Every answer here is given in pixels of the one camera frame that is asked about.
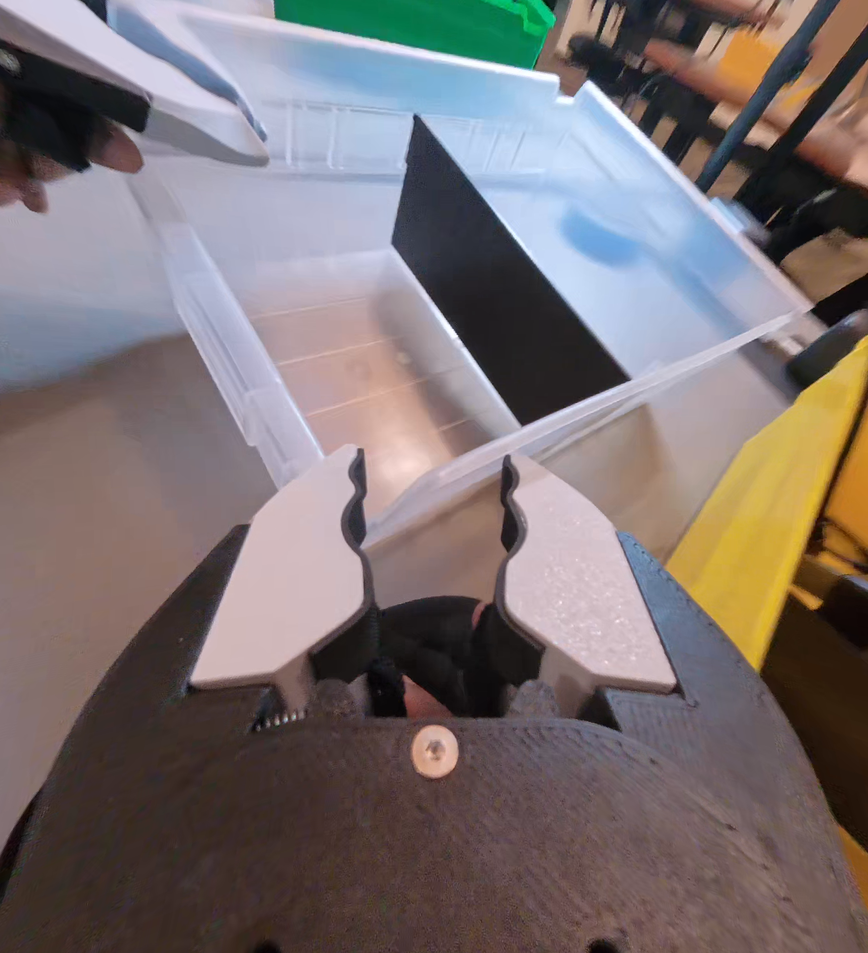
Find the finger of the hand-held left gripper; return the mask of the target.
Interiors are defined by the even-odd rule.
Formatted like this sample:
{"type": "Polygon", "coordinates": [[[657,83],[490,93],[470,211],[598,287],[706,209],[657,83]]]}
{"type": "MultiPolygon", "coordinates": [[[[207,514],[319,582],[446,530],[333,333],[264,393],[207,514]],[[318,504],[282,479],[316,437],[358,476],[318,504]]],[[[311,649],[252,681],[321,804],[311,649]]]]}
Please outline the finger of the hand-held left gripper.
{"type": "MultiPolygon", "coordinates": [[[[144,53],[106,22],[108,10],[162,8],[162,2],[0,1],[0,39],[59,65],[146,94],[149,119],[145,131],[138,134],[150,140],[226,163],[267,165],[265,142],[235,106],[144,53]]],[[[105,121],[119,125],[62,100],[5,90],[3,134],[68,168],[90,166],[88,150],[97,126],[105,121]]]]}
{"type": "Polygon", "coordinates": [[[181,21],[177,10],[108,10],[107,25],[144,53],[178,69],[202,89],[235,106],[253,132],[268,134],[243,90],[224,65],[181,21]]]}

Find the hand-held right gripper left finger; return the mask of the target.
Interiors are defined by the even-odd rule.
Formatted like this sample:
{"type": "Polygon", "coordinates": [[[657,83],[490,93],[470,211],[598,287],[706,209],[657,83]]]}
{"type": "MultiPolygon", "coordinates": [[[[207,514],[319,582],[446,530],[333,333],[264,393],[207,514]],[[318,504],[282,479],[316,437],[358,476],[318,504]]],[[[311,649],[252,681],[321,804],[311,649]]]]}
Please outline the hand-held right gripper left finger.
{"type": "Polygon", "coordinates": [[[317,681],[353,681],[374,653],[362,551],[364,454],[345,445],[287,483],[249,524],[198,655],[195,689],[268,686],[285,709],[317,681]]]}

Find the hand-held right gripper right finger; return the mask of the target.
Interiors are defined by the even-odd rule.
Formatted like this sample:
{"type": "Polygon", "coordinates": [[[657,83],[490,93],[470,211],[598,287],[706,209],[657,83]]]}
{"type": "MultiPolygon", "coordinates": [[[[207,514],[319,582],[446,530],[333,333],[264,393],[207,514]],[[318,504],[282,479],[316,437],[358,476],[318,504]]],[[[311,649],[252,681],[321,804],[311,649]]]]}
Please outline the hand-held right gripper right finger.
{"type": "Polygon", "coordinates": [[[493,663],[504,681],[547,685],[577,718],[599,689],[666,697],[678,680],[618,531],[533,459],[503,463],[493,663]]]}

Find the yellow plastic bin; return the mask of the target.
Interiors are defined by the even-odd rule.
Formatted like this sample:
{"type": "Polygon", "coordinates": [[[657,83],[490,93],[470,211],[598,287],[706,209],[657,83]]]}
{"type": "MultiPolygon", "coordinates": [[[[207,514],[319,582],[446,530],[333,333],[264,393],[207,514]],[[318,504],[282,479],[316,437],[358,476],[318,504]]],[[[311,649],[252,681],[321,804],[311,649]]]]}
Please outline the yellow plastic bin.
{"type": "Polygon", "coordinates": [[[868,909],[868,336],[742,447],[667,568],[762,678],[765,730],[730,727],[726,766],[831,951],[853,920],[819,900],[817,830],[868,909]]]}

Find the clear plastic box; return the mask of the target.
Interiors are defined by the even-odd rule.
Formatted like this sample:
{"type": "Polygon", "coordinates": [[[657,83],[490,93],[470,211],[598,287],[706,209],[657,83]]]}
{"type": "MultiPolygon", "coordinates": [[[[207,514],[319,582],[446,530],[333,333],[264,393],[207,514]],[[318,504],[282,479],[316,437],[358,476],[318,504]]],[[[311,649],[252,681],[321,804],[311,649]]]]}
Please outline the clear plastic box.
{"type": "Polygon", "coordinates": [[[372,540],[543,460],[811,303],[601,91],[272,17],[162,2],[268,134],[242,169],[154,151],[130,187],[178,315],[281,487],[339,447],[372,540]],[[392,246],[419,114],[631,381],[522,425],[392,246]]]}

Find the person's left hand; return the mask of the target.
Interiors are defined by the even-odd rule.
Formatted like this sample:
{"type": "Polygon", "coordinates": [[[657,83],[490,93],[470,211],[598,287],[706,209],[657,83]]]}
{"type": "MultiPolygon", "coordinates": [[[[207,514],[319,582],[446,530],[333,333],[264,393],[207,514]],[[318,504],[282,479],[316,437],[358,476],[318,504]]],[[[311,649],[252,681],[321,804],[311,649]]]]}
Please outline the person's left hand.
{"type": "MultiPolygon", "coordinates": [[[[0,126],[7,94],[0,83],[0,126]]],[[[88,149],[89,160],[118,173],[134,174],[143,167],[142,154],[125,130],[113,123],[97,126],[88,149]]],[[[20,204],[34,213],[48,210],[47,186],[72,170],[42,152],[25,149],[0,133],[0,208],[20,204]]]]}

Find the person's right hand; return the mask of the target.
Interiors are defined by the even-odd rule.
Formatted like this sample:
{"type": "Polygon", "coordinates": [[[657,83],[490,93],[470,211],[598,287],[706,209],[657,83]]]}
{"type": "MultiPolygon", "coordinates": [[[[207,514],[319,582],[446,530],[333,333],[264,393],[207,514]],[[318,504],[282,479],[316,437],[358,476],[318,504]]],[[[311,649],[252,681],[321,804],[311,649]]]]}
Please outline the person's right hand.
{"type": "Polygon", "coordinates": [[[380,612],[378,661],[452,716],[498,718],[508,683],[491,661],[488,637],[499,622],[492,603],[467,597],[390,606],[380,612]]]}

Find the green plastic bin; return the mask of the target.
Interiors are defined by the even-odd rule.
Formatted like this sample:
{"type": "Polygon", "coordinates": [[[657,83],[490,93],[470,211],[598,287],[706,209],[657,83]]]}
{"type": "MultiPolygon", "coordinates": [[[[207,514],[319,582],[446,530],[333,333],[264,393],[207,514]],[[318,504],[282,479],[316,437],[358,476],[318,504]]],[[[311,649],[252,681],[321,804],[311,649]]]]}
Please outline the green plastic bin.
{"type": "Polygon", "coordinates": [[[275,1],[275,18],[475,60],[533,68],[555,25],[543,1],[275,1]]]}

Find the black box divider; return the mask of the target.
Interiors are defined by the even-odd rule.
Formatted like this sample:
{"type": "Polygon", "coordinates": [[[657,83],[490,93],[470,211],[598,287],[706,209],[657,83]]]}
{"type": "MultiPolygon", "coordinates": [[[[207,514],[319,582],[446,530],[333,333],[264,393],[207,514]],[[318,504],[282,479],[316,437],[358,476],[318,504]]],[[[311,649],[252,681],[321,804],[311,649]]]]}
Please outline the black box divider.
{"type": "Polygon", "coordinates": [[[631,381],[419,114],[392,246],[518,423],[631,381]]]}

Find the black cube charger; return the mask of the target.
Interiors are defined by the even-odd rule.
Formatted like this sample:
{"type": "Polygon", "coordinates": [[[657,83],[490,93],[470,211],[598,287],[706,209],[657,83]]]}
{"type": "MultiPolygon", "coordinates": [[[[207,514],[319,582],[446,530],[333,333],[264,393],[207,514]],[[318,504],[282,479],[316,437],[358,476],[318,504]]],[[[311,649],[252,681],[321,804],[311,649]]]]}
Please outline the black cube charger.
{"type": "Polygon", "coordinates": [[[787,379],[798,390],[810,387],[868,338],[868,304],[841,321],[814,340],[785,367],[787,379]]]}

